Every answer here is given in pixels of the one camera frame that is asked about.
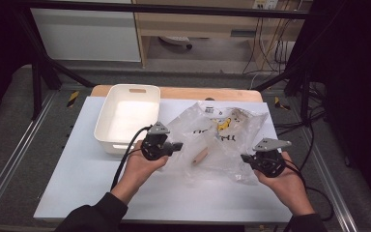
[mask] person's left hand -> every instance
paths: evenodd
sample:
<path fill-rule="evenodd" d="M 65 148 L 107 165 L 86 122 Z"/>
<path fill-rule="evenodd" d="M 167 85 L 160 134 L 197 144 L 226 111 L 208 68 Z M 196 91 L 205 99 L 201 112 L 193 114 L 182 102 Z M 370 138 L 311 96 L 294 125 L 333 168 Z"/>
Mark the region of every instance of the person's left hand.
<path fill-rule="evenodd" d="M 168 161 L 168 156 L 163 156 L 158 160 L 147 160 L 141 150 L 142 140 L 137 141 L 133 153 L 128 156 L 125 172 L 122 179 L 111 193 L 124 203 L 128 204 L 131 198 L 137 193 L 138 189 L 147 179 Z"/>

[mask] white cabinet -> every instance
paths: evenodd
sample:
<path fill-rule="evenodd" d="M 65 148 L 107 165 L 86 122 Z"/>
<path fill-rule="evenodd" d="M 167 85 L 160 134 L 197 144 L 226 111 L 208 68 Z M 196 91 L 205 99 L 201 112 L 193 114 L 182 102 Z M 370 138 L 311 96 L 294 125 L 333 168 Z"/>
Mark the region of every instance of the white cabinet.
<path fill-rule="evenodd" d="M 53 59 L 140 62 L 133 13 L 31 10 L 46 51 Z"/>

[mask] white plastic tray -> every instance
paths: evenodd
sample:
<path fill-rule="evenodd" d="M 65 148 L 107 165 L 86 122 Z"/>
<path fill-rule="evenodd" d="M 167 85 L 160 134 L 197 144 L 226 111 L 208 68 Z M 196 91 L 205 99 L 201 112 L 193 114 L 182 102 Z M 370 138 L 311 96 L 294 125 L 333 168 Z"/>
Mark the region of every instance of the white plastic tray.
<path fill-rule="evenodd" d="M 121 157 L 135 134 L 157 121 L 159 102 L 160 91 L 156 86 L 113 86 L 101 108 L 95 139 L 106 153 Z M 135 141 L 145 136 L 146 132 L 143 131 Z"/>

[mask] electrical cable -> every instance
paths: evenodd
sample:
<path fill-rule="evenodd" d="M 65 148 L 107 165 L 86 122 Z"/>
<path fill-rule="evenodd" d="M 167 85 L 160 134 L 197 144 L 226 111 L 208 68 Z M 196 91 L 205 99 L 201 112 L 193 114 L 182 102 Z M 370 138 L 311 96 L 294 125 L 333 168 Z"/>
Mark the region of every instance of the electrical cable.
<path fill-rule="evenodd" d="M 257 31 L 258 31 L 258 24 L 260 23 L 260 18 L 257 18 L 257 26 L 255 27 L 255 35 L 254 35 L 254 45 L 252 46 L 252 52 L 251 56 L 249 57 L 248 63 L 246 64 L 245 68 L 243 69 L 243 74 L 245 73 L 246 68 L 248 68 L 249 63 L 251 63 L 252 57 L 254 56 L 254 51 L 255 51 L 255 38 L 257 37 Z"/>
<path fill-rule="evenodd" d="M 316 87 L 316 82 L 313 82 L 312 83 L 312 86 L 310 87 L 311 90 L 313 90 L 316 95 L 318 96 L 318 98 L 320 98 L 321 100 L 324 100 L 326 98 L 326 95 L 327 95 L 327 89 L 325 88 L 324 89 L 324 94 Z"/>
<path fill-rule="evenodd" d="M 284 42 L 282 41 L 282 37 L 281 37 L 281 42 L 282 42 L 282 49 L 281 49 L 281 54 L 279 55 L 279 64 L 278 64 L 278 69 L 279 69 L 279 73 L 281 73 L 281 65 L 282 64 L 286 64 L 286 59 L 284 61 L 282 61 L 282 54 L 284 53 Z"/>
<path fill-rule="evenodd" d="M 254 79 L 255 79 L 255 77 L 257 77 L 258 75 L 259 75 L 259 74 L 255 74 L 254 77 L 252 77 L 252 79 L 251 79 L 251 84 L 249 85 L 249 89 L 252 88 L 252 84 L 254 83 Z"/>
<path fill-rule="evenodd" d="M 321 112 L 318 112 L 317 114 L 313 115 L 311 118 L 309 118 L 309 121 L 312 123 L 312 122 L 315 122 L 317 120 L 319 120 L 320 118 L 324 117 L 326 114 L 325 111 L 321 111 Z M 282 134 L 285 134 L 287 132 L 290 132 L 290 131 L 294 131 L 300 127 L 303 127 L 305 126 L 305 123 L 304 122 L 298 122 L 298 123 L 291 123 L 291 124 L 274 124 L 274 127 L 277 129 L 277 130 L 284 130 L 282 132 L 279 132 L 277 135 L 280 136 Z"/>
<path fill-rule="evenodd" d="M 309 112 L 309 119 L 312 118 L 312 113 L 315 109 L 321 107 L 320 105 L 317 106 L 317 107 L 314 107 L 310 112 Z M 312 152 L 312 149 L 313 149 L 313 145 L 314 145 L 314 141 L 315 141 L 315 132 L 313 130 L 313 127 L 312 127 L 312 122 L 309 123 L 309 129 L 311 130 L 311 142 L 310 142 L 310 145 L 309 145 L 309 149 L 308 149 L 308 153 L 306 154 L 305 156 L 305 159 L 303 160 L 302 164 L 300 165 L 300 170 L 303 170 L 303 168 L 305 167 L 306 165 L 306 162 L 308 161 L 310 155 L 311 155 L 311 152 Z"/>
<path fill-rule="evenodd" d="M 136 149 L 136 150 L 132 150 L 131 152 L 128 153 L 128 156 L 131 155 L 131 154 L 133 154 L 133 153 L 135 153 L 135 152 L 137 152 L 137 151 L 141 151 L 141 150 L 142 150 L 141 148 Z"/>
<path fill-rule="evenodd" d="M 295 172 L 295 174 L 297 174 L 300 179 L 302 180 L 302 183 L 303 183 L 303 187 L 306 188 L 306 182 L 305 182 L 305 179 L 303 178 L 302 174 L 300 173 L 300 171 L 298 171 L 296 168 L 290 166 L 290 165 L 286 165 L 285 167 L 287 167 L 288 169 L 290 169 L 291 171 Z"/>
<path fill-rule="evenodd" d="M 289 232 L 291 230 L 291 221 L 293 217 L 294 216 L 292 216 L 291 219 L 288 221 L 288 224 L 284 228 L 284 232 Z"/>
<path fill-rule="evenodd" d="M 317 93 L 309 93 L 309 99 L 313 100 L 315 103 L 322 104 L 323 99 L 321 99 Z"/>
<path fill-rule="evenodd" d="M 292 161 L 290 161 L 290 160 L 287 160 L 287 159 L 284 159 L 285 161 L 287 161 L 287 162 L 289 162 L 289 163 L 291 163 L 297 170 L 300 170 L 299 168 L 298 168 L 298 166 L 294 163 L 294 162 L 292 162 Z"/>
<path fill-rule="evenodd" d="M 287 29 L 288 25 L 291 23 L 291 19 L 290 20 L 287 20 L 284 24 L 284 26 L 282 27 L 282 31 L 281 31 L 281 34 L 279 35 L 279 38 L 278 38 L 278 41 L 276 43 L 276 48 L 275 48 L 275 53 L 274 53 L 274 60 L 278 63 L 286 63 L 287 62 L 287 57 L 286 57 L 286 54 L 287 52 L 285 52 L 285 61 L 282 62 L 282 54 L 283 54 L 283 48 L 282 48 L 282 51 L 280 52 L 280 58 L 279 58 L 279 61 L 277 60 L 277 52 L 279 50 L 279 47 L 280 47 L 280 43 L 282 42 L 282 37 L 285 33 L 285 30 Z"/>
<path fill-rule="evenodd" d="M 302 2 L 303 2 L 303 0 L 300 0 L 300 3 L 298 4 L 296 11 L 300 10 L 300 7 L 302 6 Z"/>
<path fill-rule="evenodd" d="M 333 204 L 332 204 L 332 202 L 330 201 L 329 197 L 328 197 L 326 194 L 324 194 L 322 191 L 320 191 L 320 190 L 318 190 L 318 189 L 316 189 L 316 188 L 312 188 L 312 187 L 306 187 L 306 188 L 309 189 L 309 190 L 316 191 L 316 192 L 318 192 L 319 194 L 321 194 L 321 195 L 322 195 L 322 196 L 327 200 L 327 202 L 328 202 L 328 204 L 329 204 L 329 208 L 330 208 L 330 210 L 329 210 L 329 215 L 328 215 L 327 217 L 322 217 L 321 220 L 322 220 L 322 221 L 328 221 L 328 220 L 332 219 L 333 216 L 334 216 L 334 214 L 335 214 L 335 211 L 333 210 Z"/>
<path fill-rule="evenodd" d="M 285 62 L 285 65 L 288 63 L 288 42 L 285 44 L 285 59 L 284 59 L 284 62 Z"/>
<path fill-rule="evenodd" d="M 288 5 L 289 5 L 289 2 L 290 2 L 290 0 L 288 0 L 288 1 L 286 1 L 286 4 L 285 4 L 285 6 L 281 9 L 282 11 L 287 11 L 287 8 L 288 8 Z M 273 36 L 272 36 L 272 38 L 271 38 L 271 42 L 274 42 L 274 39 L 275 39 L 275 37 L 276 37 L 276 34 L 277 34 L 277 29 L 279 28 L 279 26 L 280 26 L 280 24 L 281 24 L 281 21 L 282 21 L 282 19 L 279 19 L 279 21 L 278 21 L 278 24 L 276 25 L 276 30 L 274 31 L 274 33 L 273 33 Z M 265 58 L 267 59 L 267 61 L 268 61 L 268 54 L 270 53 L 270 51 L 271 50 L 273 50 L 273 48 L 275 47 L 275 44 L 272 44 L 269 48 L 268 48 L 268 50 L 267 50 L 267 54 L 265 54 Z"/>
<path fill-rule="evenodd" d="M 262 47 L 262 39 L 261 39 L 261 36 L 262 36 L 262 27 L 263 27 L 263 24 L 264 24 L 264 19 L 261 18 L 261 24 L 260 24 L 260 36 L 259 36 L 259 44 L 260 44 L 260 50 L 264 56 L 264 59 L 265 61 L 267 62 L 268 66 L 271 68 L 272 71 L 276 72 L 276 70 L 272 67 L 272 65 L 270 64 L 270 61 L 268 60 L 268 57 L 267 55 L 265 54 L 265 51 Z"/>
<path fill-rule="evenodd" d="M 251 71 L 251 72 L 246 72 L 245 74 L 250 74 L 250 73 L 260 73 L 260 72 L 264 72 L 264 73 L 270 73 L 269 75 L 272 75 L 273 73 L 275 73 L 276 71 L 265 71 L 265 70 L 259 70 L 259 71 Z"/>
<path fill-rule="evenodd" d="M 126 160 L 128 159 L 128 155 L 135 152 L 135 151 L 132 151 L 130 152 L 130 149 L 131 149 L 131 146 L 133 145 L 135 139 L 137 138 L 137 136 L 142 132 L 142 131 L 145 131 L 145 130 L 149 130 L 152 126 L 149 126 L 149 127 L 144 127 L 142 129 L 140 129 L 133 137 L 133 139 L 131 140 L 131 142 L 128 144 L 128 148 L 126 149 L 126 152 L 125 154 L 123 155 L 122 157 L 122 160 L 120 161 L 120 164 L 119 164 L 119 167 L 117 168 L 117 171 L 116 171 L 116 174 L 114 175 L 114 178 L 113 178 L 113 183 L 111 184 L 111 189 L 113 189 L 116 185 L 117 185 L 117 182 L 119 181 L 119 177 L 120 177 L 120 173 L 122 172 L 122 169 L 123 169 L 123 166 L 125 165 L 125 162 Z"/>

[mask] black sleeve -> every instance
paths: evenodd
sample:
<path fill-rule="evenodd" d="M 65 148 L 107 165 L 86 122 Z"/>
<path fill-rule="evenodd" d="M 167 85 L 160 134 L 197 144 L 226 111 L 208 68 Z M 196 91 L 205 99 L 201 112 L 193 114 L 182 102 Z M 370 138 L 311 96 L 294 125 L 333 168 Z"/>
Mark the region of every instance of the black sleeve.
<path fill-rule="evenodd" d="M 294 232 L 327 232 L 327 229 L 325 228 L 321 221 L 321 217 L 318 214 L 292 217 L 291 229 Z"/>
<path fill-rule="evenodd" d="M 128 206 L 108 192 L 98 204 L 73 210 L 55 231 L 119 231 L 118 225 L 127 211 Z"/>

